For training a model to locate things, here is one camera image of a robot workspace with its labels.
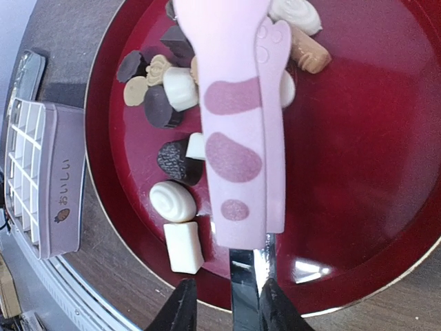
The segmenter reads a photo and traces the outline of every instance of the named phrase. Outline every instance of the ice cube tray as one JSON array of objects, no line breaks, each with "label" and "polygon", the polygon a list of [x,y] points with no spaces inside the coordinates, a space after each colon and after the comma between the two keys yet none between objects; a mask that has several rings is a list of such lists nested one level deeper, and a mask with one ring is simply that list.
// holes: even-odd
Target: ice cube tray
[{"label": "ice cube tray", "polygon": [[78,250],[83,110],[15,99],[5,160],[6,207],[36,257]]}]

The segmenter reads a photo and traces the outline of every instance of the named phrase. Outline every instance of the red lacquer plate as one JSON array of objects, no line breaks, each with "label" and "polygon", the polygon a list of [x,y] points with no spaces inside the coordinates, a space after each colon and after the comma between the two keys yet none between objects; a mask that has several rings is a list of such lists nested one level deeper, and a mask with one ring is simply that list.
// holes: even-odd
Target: red lacquer plate
[{"label": "red lacquer plate", "polygon": [[[297,96],[285,111],[286,231],[278,237],[278,281],[303,314],[341,308],[393,283],[441,236],[441,1],[311,1],[334,60],[311,75],[290,64]],[[198,109],[175,130],[153,128],[123,102],[116,81],[132,50],[170,52],[165,0],[127,0],[96,56],[86,100],[88,162],[116,231],[148,268],[176,285],[164,220],[148,199],[166,179],[156,164],[168,141],[199,131]],[[206,263],[199,299],[230,307],[227,250],[210,230],[207,182],[191,189]],[[296,284],[296,261],[329,274]]]}]

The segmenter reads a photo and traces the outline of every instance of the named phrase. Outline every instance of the wooden surface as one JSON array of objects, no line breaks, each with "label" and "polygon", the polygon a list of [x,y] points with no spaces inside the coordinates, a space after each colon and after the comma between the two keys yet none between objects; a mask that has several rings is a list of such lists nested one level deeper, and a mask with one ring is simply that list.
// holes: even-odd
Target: wooden surface
[{"label": "wooden surface", "polygon": [[[34,49],[48,58],[40,99],[83,106],[94,54],[121,2],[38,0],[21,50]],[[101,209],[89,176],[85,181],[82,226],[81,250],[68,254],[68,261],[114,307],[144,328],[171,289],[119,240]],[[441,250],[388,290],[308,322],[317,331],[441,330]],[[198,325],[199,330],[231,330],[231,315],[200,304]]]}]

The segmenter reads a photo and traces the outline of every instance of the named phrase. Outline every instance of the silver metal piece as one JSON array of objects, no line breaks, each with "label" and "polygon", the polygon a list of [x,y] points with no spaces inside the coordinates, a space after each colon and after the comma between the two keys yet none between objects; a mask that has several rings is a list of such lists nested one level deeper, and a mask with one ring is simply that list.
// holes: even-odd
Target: silver metal piece
[{"label": "silver metal piece", "polygon": [[229,250],[234,331],[259,330],[259,297],[269,278],[276,279],[276,236],[267,234],[262,250]]},{"label": "silver metal piece", "polygon": [[267,234],[265,249],[254,250],[254,269],[259,295],[269,278],[277,280],[276,235]]}]

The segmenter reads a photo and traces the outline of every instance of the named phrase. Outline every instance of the cylindrical chocolate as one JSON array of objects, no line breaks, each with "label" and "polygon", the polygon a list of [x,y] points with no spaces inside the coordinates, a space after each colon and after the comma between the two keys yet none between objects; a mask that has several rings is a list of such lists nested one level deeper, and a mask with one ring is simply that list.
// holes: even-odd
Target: cylindrical chocolate
[{"label": "cylindrical chocolate", "polygon": [[138,50],[133,50],[127,54],[119,65],[116,79],[121,83],[127,83],[131,78],[136,76],[146,76],[145,71],[147,61]]},{"label": "cylindrical chocolate", "polygon": [[165,143],[159,150],[159,167],[171,179],[193,186],[202,177],[203,161],[185,157],[189,138]]},{"label": "cylindrical chocolate", "polygon": [[155,128],[175,128],[181,124],[184,114],[170,105],[164,87],[152,86],[144,96],[144,113]]}]

